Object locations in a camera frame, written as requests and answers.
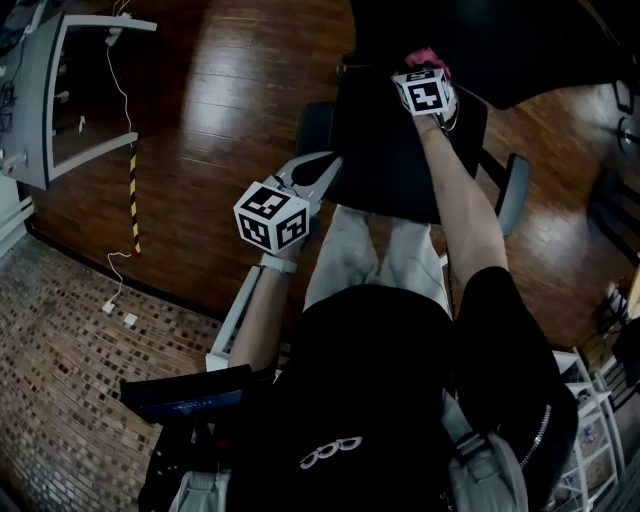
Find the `black chair seat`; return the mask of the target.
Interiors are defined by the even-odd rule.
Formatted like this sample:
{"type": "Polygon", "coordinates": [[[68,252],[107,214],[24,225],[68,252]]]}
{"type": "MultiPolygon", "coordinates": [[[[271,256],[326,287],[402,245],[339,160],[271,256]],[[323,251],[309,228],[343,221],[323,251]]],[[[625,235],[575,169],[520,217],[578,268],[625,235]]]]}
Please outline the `black chair seat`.
{"type": "MultiPolygon", "coordinates": [[[[343,159],[329,201],[388,217],[438,224],[431,175],[412,116],[394,75],[374,66],[348,68],[339,81],[331,144],[343,159]]],[[[485,104],[455,93],[459,117],[448,138],[468,174],[477,173],[487,123],[485,104]]]]}

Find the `black chest-mounted monitor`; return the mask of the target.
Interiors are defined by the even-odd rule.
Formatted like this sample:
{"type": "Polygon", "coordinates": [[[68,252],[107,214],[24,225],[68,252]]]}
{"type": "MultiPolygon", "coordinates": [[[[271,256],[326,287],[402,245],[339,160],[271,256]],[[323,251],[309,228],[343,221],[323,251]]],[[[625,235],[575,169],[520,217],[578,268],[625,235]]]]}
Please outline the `black chest-mounted monitor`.
{"type": "Polygon", "coordinates": [[[269,390],[276,377],[271,367],[248,365],[178,377],[120,385],[121,402],[149,424],[214,419],[251,403],[269,390]]]}

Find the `person's right forearm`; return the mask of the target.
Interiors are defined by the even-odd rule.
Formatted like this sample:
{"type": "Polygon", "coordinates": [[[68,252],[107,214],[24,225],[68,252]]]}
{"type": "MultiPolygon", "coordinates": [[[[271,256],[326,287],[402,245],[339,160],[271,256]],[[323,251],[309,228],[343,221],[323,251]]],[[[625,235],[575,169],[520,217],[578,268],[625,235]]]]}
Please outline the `person's right forearm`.
{"type": "Polygon", "coordinates": [[[478,272],[508,268],[504,237],[488,198],[468,174],[436,118],[413,119],[430,170],[450,261],[461,285],[478,272]]]}

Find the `grey shoulder bag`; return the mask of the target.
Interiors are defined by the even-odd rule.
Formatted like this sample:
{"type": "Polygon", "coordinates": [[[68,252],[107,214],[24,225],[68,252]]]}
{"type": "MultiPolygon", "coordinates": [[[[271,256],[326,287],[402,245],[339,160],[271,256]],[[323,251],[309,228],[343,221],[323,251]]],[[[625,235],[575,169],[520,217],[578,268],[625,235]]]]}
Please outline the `grey shoulder bag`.
{"type": "Polygon", "coordinates": [[[455,512],[529,512],[523,472],[509,444],[473,431],[448,392],[442,423],[452,443],[448,474],[455,512]]]}

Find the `person's left forearm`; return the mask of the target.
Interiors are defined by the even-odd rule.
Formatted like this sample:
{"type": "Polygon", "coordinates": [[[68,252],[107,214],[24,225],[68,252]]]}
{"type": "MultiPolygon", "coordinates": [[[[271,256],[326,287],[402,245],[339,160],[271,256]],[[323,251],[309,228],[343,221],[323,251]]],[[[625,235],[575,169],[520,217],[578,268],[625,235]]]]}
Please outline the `person's left forearm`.
{"type": "Polygon", "coordinates": [[[229,355],[229,366],[269,368],[278,355],[291,275],[263,268],[229,355]]]}

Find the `grey desk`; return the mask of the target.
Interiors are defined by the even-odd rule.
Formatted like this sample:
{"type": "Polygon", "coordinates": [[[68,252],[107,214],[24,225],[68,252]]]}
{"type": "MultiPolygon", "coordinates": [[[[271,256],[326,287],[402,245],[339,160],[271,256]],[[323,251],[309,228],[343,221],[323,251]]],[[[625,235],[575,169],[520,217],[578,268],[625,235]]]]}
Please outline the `grey desk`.
{"type": "Polygon", "coordinates": [[[58,14],[27,35],[20,47],[6,56],[4,79],[14,86],[10,129],[0,136],[0,159],[25,153],[24,167],[10,176],[18,182],[46,190],[63,174],[115,149],[138,140],[135,131],[122,134],[56,165],[53,155],[55,84],[63,43],[70,28],[121,27],[154,32],[154,22],[127,16],[58,14]]]}

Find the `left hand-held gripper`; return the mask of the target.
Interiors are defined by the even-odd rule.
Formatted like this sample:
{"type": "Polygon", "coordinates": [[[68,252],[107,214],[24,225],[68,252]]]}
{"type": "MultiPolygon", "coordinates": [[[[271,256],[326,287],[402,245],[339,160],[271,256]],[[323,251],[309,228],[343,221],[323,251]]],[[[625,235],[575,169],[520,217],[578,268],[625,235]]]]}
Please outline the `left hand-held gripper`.
{"type": "Polygon", "coordinates": [[[342,157],[333,151],[293,158],[275,179],[286,186],[298,185],[298,191],[254,182],[233,208],[240,237],[266,253],[281,253],[306,238],[342,164],[342,157]]]}

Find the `white wristband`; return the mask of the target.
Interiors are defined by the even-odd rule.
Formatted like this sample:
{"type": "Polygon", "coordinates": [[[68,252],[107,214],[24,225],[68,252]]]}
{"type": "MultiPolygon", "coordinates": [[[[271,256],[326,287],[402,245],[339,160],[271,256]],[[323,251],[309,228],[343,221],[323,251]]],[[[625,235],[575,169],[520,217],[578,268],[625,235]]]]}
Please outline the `white wristband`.
{"type": "Polygon", "coordinates": [[[297,270],[297,264],[295,262],[279,258],[269,253],[262,255],[259,266],[288,275],[293,275],[297,270]]]}

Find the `person's light trousers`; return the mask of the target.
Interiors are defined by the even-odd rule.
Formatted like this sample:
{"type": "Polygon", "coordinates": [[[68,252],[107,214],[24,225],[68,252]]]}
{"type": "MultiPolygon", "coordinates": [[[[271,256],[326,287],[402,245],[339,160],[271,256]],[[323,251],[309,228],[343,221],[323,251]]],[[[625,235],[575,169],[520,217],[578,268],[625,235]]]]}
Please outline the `person's light trousers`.
{"type": "Polygon", "coordinates": [[[304,307],[363,284],[408,290],[450,311],[430,225],[394,218],[386,254],[380,260],[365,213],[339,205],[319,252],[304,307]]]}

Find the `pink cloth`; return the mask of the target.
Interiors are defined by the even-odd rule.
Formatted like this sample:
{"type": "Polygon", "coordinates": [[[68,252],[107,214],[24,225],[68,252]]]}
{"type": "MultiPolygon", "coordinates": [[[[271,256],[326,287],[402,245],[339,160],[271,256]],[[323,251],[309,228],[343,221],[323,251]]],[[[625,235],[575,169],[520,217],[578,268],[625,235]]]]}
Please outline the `pink cloth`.
{"type": "Polygon", "coordinates": [[[447,79],[451,79],[451,73],[446,64],[435,54],[430,48],[421,48],[410,53],[405,58],[405,63],[409,68],[415,68],[420,66],[431,66],[432,68],[442,69],[447,79]]]}

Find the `white shelf rack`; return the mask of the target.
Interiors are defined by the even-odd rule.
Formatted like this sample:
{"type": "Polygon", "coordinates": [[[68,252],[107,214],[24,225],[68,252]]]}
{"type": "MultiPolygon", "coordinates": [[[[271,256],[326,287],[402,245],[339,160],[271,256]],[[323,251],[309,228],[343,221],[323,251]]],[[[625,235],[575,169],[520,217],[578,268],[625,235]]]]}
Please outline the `white shelf rack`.
{"type": "Polygon", "coordinates": [[[556,351],[556,363],[578,411],[571,455],[549,502],[551,512],[593,512],[626,473],[611,392],[591,376],[577,349],[556,351]]]}

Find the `person's black t-shirt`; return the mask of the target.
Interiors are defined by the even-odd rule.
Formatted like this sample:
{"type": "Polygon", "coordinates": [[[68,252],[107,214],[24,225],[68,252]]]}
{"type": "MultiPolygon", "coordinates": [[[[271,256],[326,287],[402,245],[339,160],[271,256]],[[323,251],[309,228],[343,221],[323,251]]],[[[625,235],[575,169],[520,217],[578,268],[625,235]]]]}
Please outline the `person's black t-shirt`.
{"type": "Polygon", "coordinates": [[[448,384],[474,431],[511,446],[542,509],[573,448],[576,401],[510,273],[492,267],[456,318],[371,284],[308,308],[286,368],[248,410],[227,511],[446,512],[448,384]]]}

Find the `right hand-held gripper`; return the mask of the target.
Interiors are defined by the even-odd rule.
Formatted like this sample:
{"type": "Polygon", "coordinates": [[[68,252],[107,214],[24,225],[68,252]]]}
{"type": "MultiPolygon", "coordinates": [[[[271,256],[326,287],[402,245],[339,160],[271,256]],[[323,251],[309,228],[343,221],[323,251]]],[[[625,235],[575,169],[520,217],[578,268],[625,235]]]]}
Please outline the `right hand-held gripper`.
{"type": "Polygon", "coordinates": [[[392,80],[412,116],[446,113],[455,100],[451,82],[441,68],[396,74],[392,80]]]}

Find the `black coat stand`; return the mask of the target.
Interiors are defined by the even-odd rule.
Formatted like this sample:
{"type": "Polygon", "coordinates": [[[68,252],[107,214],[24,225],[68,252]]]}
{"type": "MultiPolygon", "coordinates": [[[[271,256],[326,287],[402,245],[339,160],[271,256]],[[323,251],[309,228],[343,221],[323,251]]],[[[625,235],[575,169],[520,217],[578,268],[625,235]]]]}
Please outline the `black coat stand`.
{"type": "Polygon", "coordinates": [[[620,151],[627,153],[631,145],[640,147],[640,136],[635,135],[629,128],[630,123],[627,117],[621,117],[616,129],[616,138],[620,151]]]}

